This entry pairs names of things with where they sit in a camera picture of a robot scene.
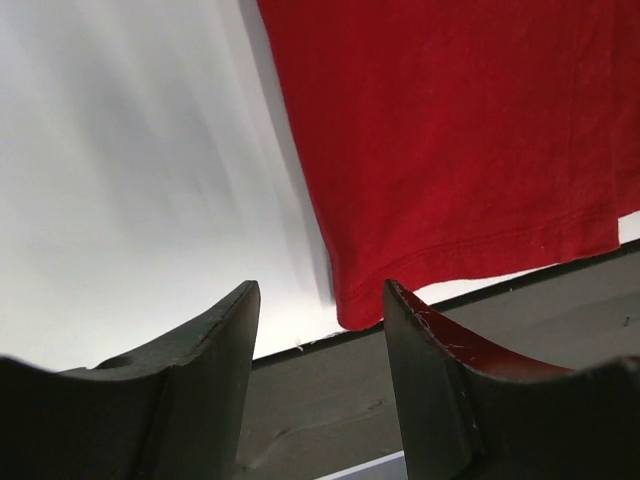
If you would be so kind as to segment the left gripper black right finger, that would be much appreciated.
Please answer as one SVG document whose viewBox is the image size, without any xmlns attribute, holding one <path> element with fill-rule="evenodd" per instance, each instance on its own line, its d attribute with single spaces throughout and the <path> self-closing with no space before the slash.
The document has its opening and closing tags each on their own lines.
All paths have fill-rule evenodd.
<svg viewBox="0 0 640 480">
<path fill-rule="evenodd" d="M 639 360 L 571 370 L 502 347 L 384 284 L 384 332 L 412 479 L 635 479 Z"/>
</svg>

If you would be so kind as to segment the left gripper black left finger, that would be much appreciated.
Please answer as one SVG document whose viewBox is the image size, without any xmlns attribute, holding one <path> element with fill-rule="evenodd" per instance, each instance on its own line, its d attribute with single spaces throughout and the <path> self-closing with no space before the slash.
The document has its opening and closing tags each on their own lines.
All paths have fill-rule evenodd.
<svg viewBox="0 0 640 480">
<path fill-rule="evenodd" d="M 254 281 L 92 369 L 1 360 L 5 479 L 229 479 L 260 310 Z"/>
</svg>

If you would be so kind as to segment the red t shirt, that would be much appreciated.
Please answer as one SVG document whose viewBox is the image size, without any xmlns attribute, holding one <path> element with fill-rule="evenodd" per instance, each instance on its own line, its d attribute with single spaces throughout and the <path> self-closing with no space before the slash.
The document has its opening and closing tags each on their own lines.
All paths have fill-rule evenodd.
<svg viewBox="0 0 640 480">
<path fill-rule="evenodd" d="M 635 1 L 263 1 L 339 324 L 600 255 L 639 208 Z"/>
</svg>

